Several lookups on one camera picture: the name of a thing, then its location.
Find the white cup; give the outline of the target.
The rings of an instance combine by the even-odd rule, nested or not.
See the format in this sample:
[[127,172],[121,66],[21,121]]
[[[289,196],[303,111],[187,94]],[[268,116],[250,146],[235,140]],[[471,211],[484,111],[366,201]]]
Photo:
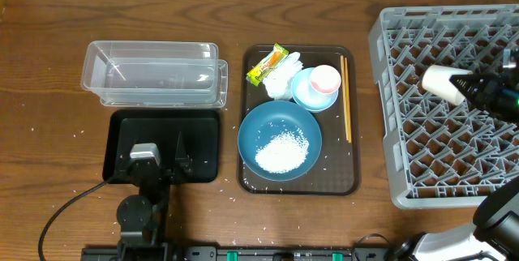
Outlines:
[[471,75],[472,71],[449,66],[432,65],[422,77],[422,88],[443,100],[459,105],[465,100],[462,93],[450,82],[453,75]]

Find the pink cup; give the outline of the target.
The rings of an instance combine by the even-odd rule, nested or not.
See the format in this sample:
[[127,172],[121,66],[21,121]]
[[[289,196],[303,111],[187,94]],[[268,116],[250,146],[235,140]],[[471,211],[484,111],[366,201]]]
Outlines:
[[332,66],[320,65],[311,71],[310,81],[317,92],[331,94],[341,86],[341,74]]

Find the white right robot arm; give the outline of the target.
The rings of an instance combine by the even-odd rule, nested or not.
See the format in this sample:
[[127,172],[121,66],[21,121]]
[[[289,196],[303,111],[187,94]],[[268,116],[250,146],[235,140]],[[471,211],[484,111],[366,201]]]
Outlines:
[[[430,66],[422,87],[455,105],[468,101],[506,122],[518,122],[518,48],[503,52],[503,71],[475,74]],[[421,233],[389,251],[387,260],[517,260],[518,179],[491,193],[471,224]]]

